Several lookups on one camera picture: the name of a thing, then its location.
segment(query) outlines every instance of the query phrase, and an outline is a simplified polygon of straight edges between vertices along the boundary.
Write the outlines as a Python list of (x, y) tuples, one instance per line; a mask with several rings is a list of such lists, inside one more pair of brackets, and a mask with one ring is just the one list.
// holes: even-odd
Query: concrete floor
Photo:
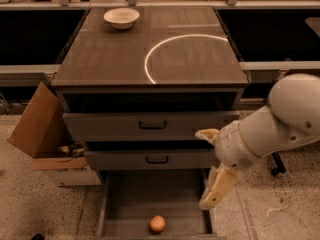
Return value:
[[(103, 186), (56, 187), (31, 172), (10, 136), (19, 115), (0, 116), (0, 240), (95, 239)], [(266, 158), (239, 174), (239, 183), (214, 210), (218, 236), (235, 240), (320, 239), (320, 144), (282, 152), (287, 173), (273, 177)]]

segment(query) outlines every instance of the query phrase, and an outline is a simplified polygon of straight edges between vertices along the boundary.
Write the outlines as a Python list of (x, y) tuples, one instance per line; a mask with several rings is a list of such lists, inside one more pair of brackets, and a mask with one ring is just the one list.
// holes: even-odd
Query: white bowl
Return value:
[(103, 18), (116, 29), (128, 29), (139, 18), (140, 14), (131, 8), (117, 8), (107, 11)]

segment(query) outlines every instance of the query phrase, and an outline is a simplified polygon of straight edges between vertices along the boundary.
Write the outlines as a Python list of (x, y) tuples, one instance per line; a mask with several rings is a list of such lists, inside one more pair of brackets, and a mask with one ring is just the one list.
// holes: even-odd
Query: drawer handle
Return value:
[(161, 123), (145, 123), (139, 121), (139, 127), (142, 130), (163, 130), (167, 128), (167, 121), (163, 121)]
[(169, 162), (169, 157), (166, 156), (165, 158), (162, 159), (149, 159), (149, 157), (146, 157), (146, 162), (148, 164), (167, 164)]

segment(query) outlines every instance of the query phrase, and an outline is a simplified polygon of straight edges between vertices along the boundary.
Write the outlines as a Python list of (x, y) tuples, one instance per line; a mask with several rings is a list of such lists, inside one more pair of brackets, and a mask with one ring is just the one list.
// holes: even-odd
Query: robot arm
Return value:
[(320, 140), (320, 78), (295, 74), (277, 82), (267, 105), (220, 131), (200, 130), (199, 139), (215, 146), (218, 169), (211, 169), (201, 209), (215, 207), (236, 183), (237, 170), (245, 170), (261, 158)]

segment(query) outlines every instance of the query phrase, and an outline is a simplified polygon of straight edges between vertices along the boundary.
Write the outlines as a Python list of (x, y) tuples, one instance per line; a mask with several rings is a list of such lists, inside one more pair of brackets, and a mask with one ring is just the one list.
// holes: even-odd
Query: drawer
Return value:
[[(97, 239), (223, 239), (213, 211), (198, 207), (205, 182), (202, 170), (109, 172)], [(166, 222), (160, 234), (149, 229), (155, 215)]]
[(93, 170), (210, 168), (213, 146), (205, 141), (87, 143), (85, 157)]
[(203, 128), (222, 128), (236, 111), (192, 113), (117, 113), (63, 115), (75, 141), (192, 140)]

